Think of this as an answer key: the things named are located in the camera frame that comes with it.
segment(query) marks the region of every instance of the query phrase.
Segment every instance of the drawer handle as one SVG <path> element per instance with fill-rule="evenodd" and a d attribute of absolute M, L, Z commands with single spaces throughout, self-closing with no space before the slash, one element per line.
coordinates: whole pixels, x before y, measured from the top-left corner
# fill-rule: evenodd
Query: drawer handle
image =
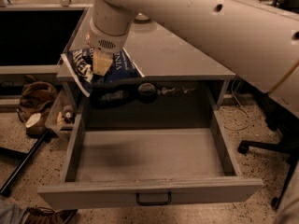
<path fill-rule="evenodd" d="M 164 202 L 141 202 L 140 201 L 140 194 L 137 193 L 136 194 L 136 201 L 138 203 L 138 205 L 142 205 L 142 206 L 152 206 L 152 205 L 169 205 L 172 201 L 172 195 L 171 192 L 168 192 L 168 200 L 164 201 Z"/>

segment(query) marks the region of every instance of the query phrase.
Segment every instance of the brown bag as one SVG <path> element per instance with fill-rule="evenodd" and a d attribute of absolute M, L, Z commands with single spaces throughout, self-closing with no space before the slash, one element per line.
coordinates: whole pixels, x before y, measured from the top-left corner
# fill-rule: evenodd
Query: brown bag
<path fill-rule="evenodd" d="M 28 135 L 41 135 L 46 130 L 45 122 L 57 95 L 55 87 L 48 82 L 37 81 L 23 87 L 18 115 L 20 120 L 26 123 Z M 29 118 L 38 113 L 40 113 L 39 121 L 27 127 Z"/>

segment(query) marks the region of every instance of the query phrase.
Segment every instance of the terrazzo floor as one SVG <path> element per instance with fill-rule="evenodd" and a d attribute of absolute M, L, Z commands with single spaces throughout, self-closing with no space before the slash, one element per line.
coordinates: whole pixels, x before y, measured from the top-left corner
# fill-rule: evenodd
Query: terrazzo floor
<path fill-rule="evenodd" d="M 276 143 L 279 133 L 270 131 L 264 115 L 256 102 L 246 97 L 240 99 L 246 112 L 235 106 L 234 101 L 225 99 L 220 109 L 229 141 L 245 177 L 258 177 L 263 186 L 244 203 L 192 204 L 161 207 L 104 208 L 78 210 L 71 223 L 78 224 L 158 224 L 158 223 L 272 223 L 276 212 L 270 202 L 280 194 L 288 164 L 287 156 L 271 151 L 250 149 L 247 155 L 237 153 L 243 139 Z M 0 113 L 0 145 L 27 151 L 36 141 L 29 138 L 15 112 L 2 110 Z M 20 207 L 48 206 L 37 194 L 37 187 L 59 183 L 67 143 L 53 138 L 44 143 L 12 187 L 8 203 Z M 15 163 L 1 158 L 0 183 L 12 170 Z"/>

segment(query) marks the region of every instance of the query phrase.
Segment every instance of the office chair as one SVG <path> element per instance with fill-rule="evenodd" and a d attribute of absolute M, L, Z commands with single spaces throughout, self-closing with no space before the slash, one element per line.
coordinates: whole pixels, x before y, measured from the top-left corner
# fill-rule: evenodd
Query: office chair
<path fill-rule="evenodd" d="M 292 178 L 296 164 L 299 161 L 299 119 L 280 105 L 276 105 L 274 110 L 268 110 L 266 113 L 267 118 L 265 122 L 269 129 L 272 131 L 279 129 L 282 133 L 280 142 L 278 144 L 268 144 L 243 140 L 241 141 L 237 151 L 242 154 L 247 154 L 249 152 L 249 147 L 257 147 L 290 155 L 287 159 L 287 163 L 290 165 L 290 168 L 280 196 L 273 198 L 271 202 L 273 209 L 277 210 L 285 190 Z"/>

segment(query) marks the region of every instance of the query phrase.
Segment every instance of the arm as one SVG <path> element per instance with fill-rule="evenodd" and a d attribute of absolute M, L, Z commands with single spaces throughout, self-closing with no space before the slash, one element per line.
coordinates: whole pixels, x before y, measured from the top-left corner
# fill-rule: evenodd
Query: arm
<path fill-rule="evenodd" d="M 299 117 L 298 15 L 250 0 L 95 0 L 91 27 L 104 36 L 94 45 L 110 53 L 120 50 L 138 12 Z"/>

